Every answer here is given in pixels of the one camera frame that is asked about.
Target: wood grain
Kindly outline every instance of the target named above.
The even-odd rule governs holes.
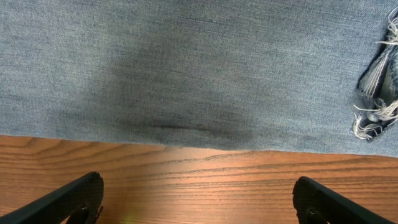
[[[297,223],[303,175],[398,222],[398,159],[0,136],[0,215],[86,174],[104,178],[102,223]]]

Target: blue denim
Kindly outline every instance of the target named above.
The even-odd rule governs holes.
[[[398,157],[351,133],[396,1],[0,1],[0,134]]]

